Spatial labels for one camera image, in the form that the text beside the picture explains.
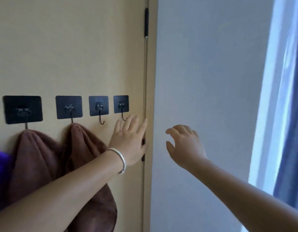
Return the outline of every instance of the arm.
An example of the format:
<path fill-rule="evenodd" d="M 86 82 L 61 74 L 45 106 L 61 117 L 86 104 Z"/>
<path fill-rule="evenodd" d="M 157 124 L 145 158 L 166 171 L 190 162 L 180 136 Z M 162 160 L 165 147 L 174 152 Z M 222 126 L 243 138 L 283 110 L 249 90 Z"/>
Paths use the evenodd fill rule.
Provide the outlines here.
<path fill-rule="evenodd" d="M 166 131 L 172 159 L 205 184 L 250 232 L 298 231 L 298 211 L 214 165 L 195 131 L 177 125 Z"/>
<path fill-rule="evenodd" d="M 117 121 L 109 148 L 119 150 L 127 166 L 145 151 L 141 140 L 147 121 L 129 116 L 120 130 Z M 123 168 L 120 157 L 107 151 L 95 160 L 40 188 L 0 212 L 0 232 L 62 232 L 82 207 Z"/>

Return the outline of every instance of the blue curtain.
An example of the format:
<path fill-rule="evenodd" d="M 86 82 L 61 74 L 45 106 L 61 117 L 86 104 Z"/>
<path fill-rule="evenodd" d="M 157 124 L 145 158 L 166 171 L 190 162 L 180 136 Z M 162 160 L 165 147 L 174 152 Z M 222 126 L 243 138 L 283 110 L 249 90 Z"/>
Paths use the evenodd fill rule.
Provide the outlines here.
<path fill-rule="evenodd" d="M 298 53 L 290 126 L 283 149 L 274 196 L 298 209 Z"/>

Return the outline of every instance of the white wall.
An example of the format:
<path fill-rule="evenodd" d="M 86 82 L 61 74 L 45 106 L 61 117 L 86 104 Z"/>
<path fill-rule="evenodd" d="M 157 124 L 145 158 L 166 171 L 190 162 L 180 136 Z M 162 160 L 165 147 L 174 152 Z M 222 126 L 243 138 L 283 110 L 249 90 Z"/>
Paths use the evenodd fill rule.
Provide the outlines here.
<path fill-rule="evenodd" d="M 170 159 L 165 130 L 190 125 L 208 157 L 246 180 L 273 0 L 159 0 L 152 232 L 236 232 L 240 223 Z"/>

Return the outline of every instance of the finger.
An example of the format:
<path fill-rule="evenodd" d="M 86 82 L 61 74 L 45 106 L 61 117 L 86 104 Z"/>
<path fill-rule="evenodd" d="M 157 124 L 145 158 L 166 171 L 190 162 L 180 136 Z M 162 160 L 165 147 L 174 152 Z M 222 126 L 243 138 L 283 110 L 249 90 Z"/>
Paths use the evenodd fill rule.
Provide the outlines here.
<path fill-rule="evenodd" d="M 141 149 L 140 149 L 140 151 L 141 151 L 141 153 L 142 153 L 142 156 L 145 154 L 146 150 L 147 150 L 147 144 L 142 145 L 142 147 L 141 147 Z"/>
<path fill-rule="evenodd" d="M 128 130 L 132 119 L 133 119 L 133 114 L 129 115 L 128 118 L 126 119 L 126 121 L 124 122 L 124 125 L 121 129 L 122 131 L 127 131 Z"/>
<path fill-rule="evenodd" d="M 171 128 L 171 129 L 167 129 L 166 130 L 166 134 L 169 134 L 174 140 L 177 140 L 177 138 L 179 137 L 179 132 L 178 130 Z"/>
<path fill-rule="evenodd" d="M 192 132 L 194 133 L 195 136 L 199 138 L 198 133 L 195 130 L 192 130 Z"/>
<path fill-rule="evenodd" d="M 175 147 L 173 146 L 173 144 L 171 144 L 171 142 L 167 141 L 166 142 L 166 148 L 167 148 L 167 151 L 169 152 L 169 154 L 171 155 L 174 150 L 175 150 Z"/>
<path fill-rule="evenodd" d="M 191 130 L 191 128 L 189 126 L 184 125 L 184 127 L 185 127 L 185 129 L 187 130 L 188 133 L 190 133 L 190 134 L 193 133 L 192 130 Z"/>
<path fill-rule="evenodd" d="M 146 131 L 147 124 L 148 124 L 148 119 L 146 118 L 146 119 L 144 119 L 144 121 L 142 122 L 142 124 L 139 125 L 139 127 L 138 127 L 137 133 L 138 133 L 141 137 L 143 137 L 143 135 L 144 135 L 144 133 L 145 133 L 145 131 Z"/>
<path fill-rule="evenodd" d="M 120 127 L 121 127 L 121 120 L 117 120 L 116 125 L 115 125 L 115 129 L 113 130 L 113 133 L 119 132 Z"/>
<path fill-rule="evenodd" d="M 188 132 L 183 125 L 175 125 L 173 128 L 176 129 L 180 134 L 185 134 Z"/>
<path fill-rule="evenodd" d="M 138 116 L 135 116 L 133 118 L 133 120 L 131 121 L 131 125 L 128 130 L 135 132 L 137 129 L 137 126 L 138 126 L 138 122 L 139 122 L 139 118 L 138 118 Z"/>

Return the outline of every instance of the bracelet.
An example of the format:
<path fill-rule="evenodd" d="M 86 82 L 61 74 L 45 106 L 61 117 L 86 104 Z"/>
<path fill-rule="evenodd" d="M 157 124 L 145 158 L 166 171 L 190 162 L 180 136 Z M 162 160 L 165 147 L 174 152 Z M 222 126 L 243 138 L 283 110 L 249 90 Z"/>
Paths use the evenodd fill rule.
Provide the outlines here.
<path fill-rule="evenodd" d="M 124 160 L 124 158 L 123 158 L 121 152 L 118 151 L 116 148 L 108 148 L 106 151 L 113 151 L 113 152 L 116 152 L 116 153 L 120 156 L 120 158 L 121 158 L 121 160 L 122 160 L 122 162 L 123 162 L 123 169 L 119 172 L 119 174 L 123 174 L 124 171 L 125 171 L 125 169 L 126 169 L 126 164 L 125 164 L 125 160 Z"/>

